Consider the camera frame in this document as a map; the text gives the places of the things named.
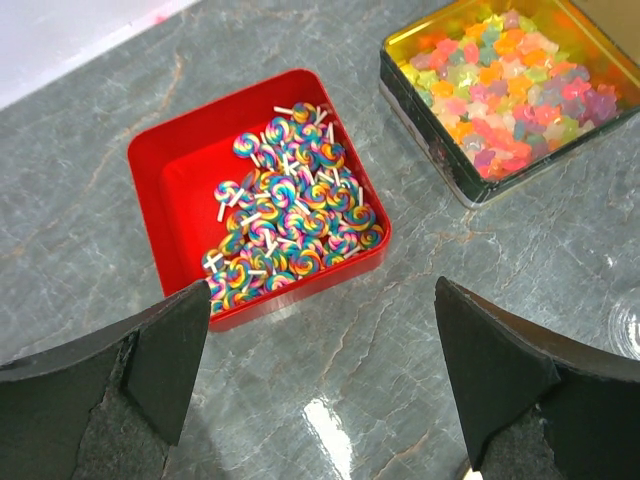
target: red container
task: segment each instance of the red container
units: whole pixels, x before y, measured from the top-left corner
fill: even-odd
[[[335,141],[347,151],[346,166],[364,189],[377,223],[384,230],[377,247],[254,298],[211,318],[212,330],[228,330],[308,297],[382,263],[391,239],[391,222],[349,139],[320,79],[308,70],[282,73],[232,93],[136,136],[129,146],[129,165],[142,216],[165,295],[186,287],[204,274],[202,255],[227,234],[218,223],[213,191],[223,180],[240,182],[253,168],[251,160],[237,158],[235,138],[258,133],[277,114],[275,105],[290,108],[309,102],[330,111]],[[225,219],[233,212],[227,208]]]

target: pile of gummy candy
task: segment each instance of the pile of gummy candy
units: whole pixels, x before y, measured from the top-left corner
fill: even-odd
[[[401,67],[483,178],[499,180],[618,113],[613,86],[511,10]]]
[[[274,107],[278,116],[259,136],[243,133],[236,156],[255,165],[238,185],[214,191],[225,209],[228,235],[206,252],[211,315],[343,262],[380,244],[384,236],[357,178],[334,142],[329,114],[310,103]]]

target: table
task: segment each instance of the table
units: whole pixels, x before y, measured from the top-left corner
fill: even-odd
[[[640,357],[623,329],[640,308],[640,116],[468,211],[378,92],[383,37],[445,2],[267,3],[198,4],[3,112],[0,363],[162,298],[128,143],[293,67],[327,86],[393,221],[389,255],[210,334],[166,478],[451,478],[465,450],[433,309],[441,275]]]

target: white wall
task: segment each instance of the white wall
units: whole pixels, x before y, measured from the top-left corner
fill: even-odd
[[[197,0],[0,0],[0,109]]]

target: red plastic box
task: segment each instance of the red plastic box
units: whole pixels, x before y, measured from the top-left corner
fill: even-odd
[[[227,233],[225,223],[216,221],[219,205],[213,191],[223,180],[240,182],[253,168],[251,160],[233,154],[233,141],[243,132],[264,130],[277,115],[274,106],[290,108],[296,102],[330,111],[335,141],[345,147],[346,165],[362,185],[365,200],[384,230],[382,242],[338,265],[218,313],[211,318],[212,330],[228,330],[377,267],[391,239],[389,217],[320,79],[308,70],[290,70],[232,93],[140,133],[129,146],[142,216],[168,296],[204,277],[202,255]],[[225,219],[236,209],[228,208]]]

